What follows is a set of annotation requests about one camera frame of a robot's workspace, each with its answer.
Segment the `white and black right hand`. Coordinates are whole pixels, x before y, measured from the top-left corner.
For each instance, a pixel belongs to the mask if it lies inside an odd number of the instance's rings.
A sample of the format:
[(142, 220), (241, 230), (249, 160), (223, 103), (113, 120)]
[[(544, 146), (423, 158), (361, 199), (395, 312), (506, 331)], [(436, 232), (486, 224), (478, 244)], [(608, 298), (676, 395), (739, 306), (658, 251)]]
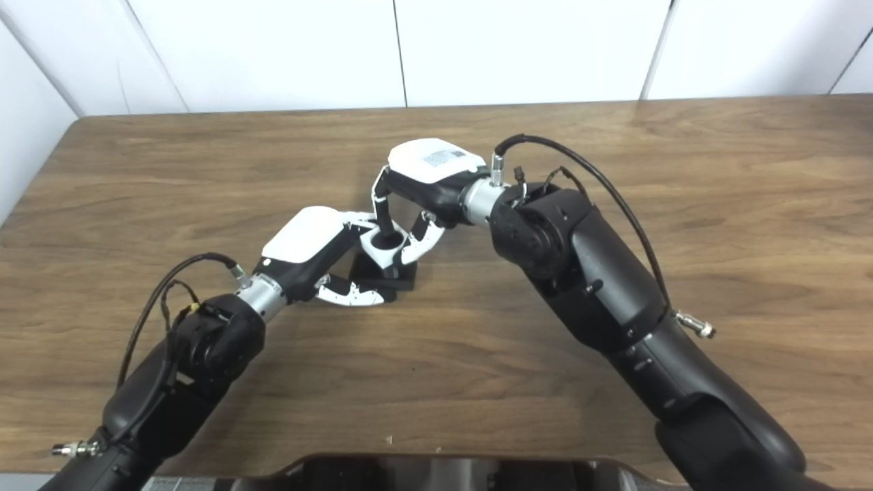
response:
[[(391, 149), (371, 190), (376, 229), (369, 246), (379, 252), (376, 263), (383, 269), (415, 263), (446, 230), (472, 226), (467, 196), (487, 178), (481, 156), (446, 140), (420, 138)], [(392, 195), (421, 207), (409, 232), (391, 218)]]

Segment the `white and black left hand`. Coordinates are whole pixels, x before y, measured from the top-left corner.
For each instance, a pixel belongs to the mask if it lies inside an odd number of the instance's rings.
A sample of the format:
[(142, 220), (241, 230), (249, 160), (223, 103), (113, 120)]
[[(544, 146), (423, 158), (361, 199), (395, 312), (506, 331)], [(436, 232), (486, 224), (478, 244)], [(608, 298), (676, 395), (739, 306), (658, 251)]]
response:
[(305, 207), (264, 245), (254, 273), (275, 283), (288, 305), (314, 298), (352, 307), (393, 302), (391, 289), (362, 286), (329, 272), (374, 227), (373, 213)]

